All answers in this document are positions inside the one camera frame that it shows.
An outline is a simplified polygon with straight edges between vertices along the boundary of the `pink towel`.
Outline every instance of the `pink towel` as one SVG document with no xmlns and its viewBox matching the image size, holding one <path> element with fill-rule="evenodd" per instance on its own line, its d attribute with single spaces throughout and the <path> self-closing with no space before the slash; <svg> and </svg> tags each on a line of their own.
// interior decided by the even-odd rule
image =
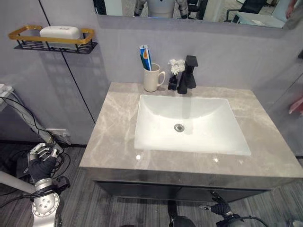
<svg viewBox="0 0 303 227">
<path fill-rule="evenodd" d="M 303 97 L 290 106 L 289 114 L 293 111 L 299 111 L 303 115 Z"/>
</svg>

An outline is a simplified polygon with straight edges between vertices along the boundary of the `white flower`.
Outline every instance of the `white flower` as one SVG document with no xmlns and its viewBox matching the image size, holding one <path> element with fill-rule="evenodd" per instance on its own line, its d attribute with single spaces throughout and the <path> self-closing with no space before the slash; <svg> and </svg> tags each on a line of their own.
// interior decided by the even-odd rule
<svg viewBox="0 0 303 227">
<path fill-rule="evenodd" d="M 169 64 L 171 64 L 171 72 L 175 75 L 178 75 L 179 72 L 183 72 L 185 70 L 185 61 L 183 59 L 176 60 L 171 59 L 169 61 Z"/>
</svg>

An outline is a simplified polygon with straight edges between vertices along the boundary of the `sink drain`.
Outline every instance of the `sink drain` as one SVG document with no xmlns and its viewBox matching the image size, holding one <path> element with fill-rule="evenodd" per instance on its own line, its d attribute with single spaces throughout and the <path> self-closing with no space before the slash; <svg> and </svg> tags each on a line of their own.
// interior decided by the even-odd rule
<svg viewBox="0 0 303 227">
<path fill-rule="evenodd" d="M 182 124 L 175 124 L 174 129 L 177 132 L 183 132 L 184 131 L 184 126 Z"/>
</svg>

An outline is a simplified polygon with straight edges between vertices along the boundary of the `bathroom sink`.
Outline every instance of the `bathroom sink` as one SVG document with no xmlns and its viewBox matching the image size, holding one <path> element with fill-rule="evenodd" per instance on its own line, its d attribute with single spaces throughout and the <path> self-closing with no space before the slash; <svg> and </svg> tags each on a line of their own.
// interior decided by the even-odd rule
<svg viewBox="0 0 303 227">
<path fill-rule="evenodd" d="M 135 149 L 250 155 L 227 99 L 141 95 Z"/>
</svg>

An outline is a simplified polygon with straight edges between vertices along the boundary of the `marble countertop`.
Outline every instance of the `marble countertop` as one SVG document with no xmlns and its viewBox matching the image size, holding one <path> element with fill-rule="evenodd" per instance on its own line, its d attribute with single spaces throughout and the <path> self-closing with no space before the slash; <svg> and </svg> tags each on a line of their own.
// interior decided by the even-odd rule
<svg viewBox="0 0 303 227">
<path fill-rule="evenodd" d="M 228 99 L 251 155 L 135 149 L 141 94 Z M 264 183 L 258 188 L 272 188 L 277 186 L 277 182 L 286 183 L 283 179 L 289 182 L 303 178 L 302 167 L 253 92 L 223 87 L 196 87 L 189 89 L 186 95 L 180 95 L 167 90 L 167 86 L 149 93 L 142 84 L 111 83 L 80 166 L 89 169 L 95 180 L 150 180 L 155 183 L 241 188 L 251 188 L 254 183 L 260 183 L 253 182 L 254 179 L 262 179 Z M 272 183 L 265 183 L 269 178 Z"/>
</svg>

